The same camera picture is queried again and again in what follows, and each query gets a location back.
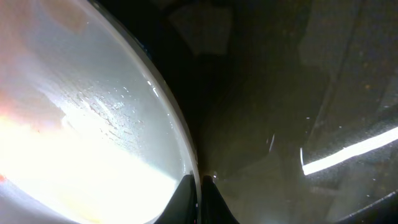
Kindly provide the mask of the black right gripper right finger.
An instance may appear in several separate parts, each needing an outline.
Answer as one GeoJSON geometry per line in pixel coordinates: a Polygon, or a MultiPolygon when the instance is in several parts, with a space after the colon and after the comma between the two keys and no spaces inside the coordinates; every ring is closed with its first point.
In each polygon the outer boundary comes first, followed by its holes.
{"type": "Polygon", "coordinates": [[[201,220],[204,224],[239,224],[229,210],[211,176],[203,176],[201,220]]]}

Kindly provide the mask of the round black tray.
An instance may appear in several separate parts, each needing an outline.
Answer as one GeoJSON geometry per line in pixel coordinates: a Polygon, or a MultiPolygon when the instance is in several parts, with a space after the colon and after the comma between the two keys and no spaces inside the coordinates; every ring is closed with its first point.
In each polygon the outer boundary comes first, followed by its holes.
{"type": "Polygon", "coordinates": [[[397,222],[396,1],[102,1],[239,223],[397,222]]]}

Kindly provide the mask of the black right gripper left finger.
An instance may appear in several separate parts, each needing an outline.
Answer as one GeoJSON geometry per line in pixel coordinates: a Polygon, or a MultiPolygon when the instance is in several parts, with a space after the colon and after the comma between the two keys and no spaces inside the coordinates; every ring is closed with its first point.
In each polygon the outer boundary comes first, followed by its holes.
{"type": "Polygon", "coordinates": [[[155,224],[196,224],[197,190],[194,176],[185,175],[155,224]]]}

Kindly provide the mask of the grey-white plate with sauce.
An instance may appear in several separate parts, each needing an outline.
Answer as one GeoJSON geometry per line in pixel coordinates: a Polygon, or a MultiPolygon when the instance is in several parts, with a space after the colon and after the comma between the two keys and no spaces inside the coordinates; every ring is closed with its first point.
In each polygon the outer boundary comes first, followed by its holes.
{"type": "Polygon", "coordinates": [[[197,160],[173,94],[96,1],[1,2],[1,222],[154,223],[197,160]]]}

